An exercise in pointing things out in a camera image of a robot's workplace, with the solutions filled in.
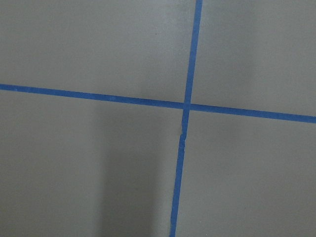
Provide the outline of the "vertical blue tape strip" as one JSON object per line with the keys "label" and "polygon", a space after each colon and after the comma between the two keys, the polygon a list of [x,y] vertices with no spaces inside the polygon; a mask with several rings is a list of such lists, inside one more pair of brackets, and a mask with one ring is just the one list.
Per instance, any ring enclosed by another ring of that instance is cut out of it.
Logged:
{"label": "vertical blue tape strip", "polygon": [[184,165],[184,158],[185,158],[186,138],[187,138],[188,124],[189,124],[190,106],[191,106],[191,99],[192,99],[196,57],[197,57],[197,49],[198,49],[198,38],[199,38],[200,20],[201,20],[201,13],[202,13],[202,4],[203,4],[203,1],[201,0],[197,0],[195,3],[195,13],[194,13],[194,20],[193,20],[193,27],[192,27],[185,97],[184,97],[183,109],[182,109],[181,135],[179,137],[178,156],[177,156],[177,162],[176,162],[175,181],[174,181],[174,189],[173,189],[173,197],[172,197],[171,214],[170,214],[170,229],[169,229],[170,237],[176,236],[177,218],[178,218],[180,192],[181,192],[182,175],[183,175],[183,165]]}

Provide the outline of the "horizontal blue tape strip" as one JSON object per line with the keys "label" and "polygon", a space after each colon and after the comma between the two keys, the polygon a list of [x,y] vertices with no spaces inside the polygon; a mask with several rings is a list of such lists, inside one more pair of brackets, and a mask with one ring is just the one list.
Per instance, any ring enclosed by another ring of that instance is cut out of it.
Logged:
{"label": "horizontal blue tape strip", "polygon": [[172,109],[184,109],[187,107],[191,111],[218,113],[218,114],[227,114],[227,115],[236,115],[236,116],[246,116],[246,117],[254,117],[254,118],[297,121],[297,122],[305,122],[305,123],[313,123],[313,124],[315,124],[315,122],[316,122],[315,116],[296,115],[296,114],[287,114],[287,113],[278,113],[278,112],[258,111],[258,110],[248,110],[248,109],[238,109],[238,108],[229,108],[229,107],[220,107],[220,106],[211,106],[211,105],[200,105],[200,104],[191,104],[189,106],[185,106],[184,103],[180,103],[180,102],[143,99],[143,98],[134,98],[134,97],[124,97],[124,96],[114,96],[114,95],[96,94],[96,93],[87,93],[87,92],[78,92],[78,91],[68,91],[68,90],[60,90],[60,89],[29,87],[29,86],[20,86],[20,85],[11,85],[11,84],[1,84],[0,89],[6,90],[6,91],[14,91],[14,92],[43,94],[43,95],[51,95],[51,96],[80,98],[80,99],[88,99],[88,100],[107,101],[107,102],[135,104],[135,105],[145,105],[145,106],[153,106],[153,107],[172,108]]}

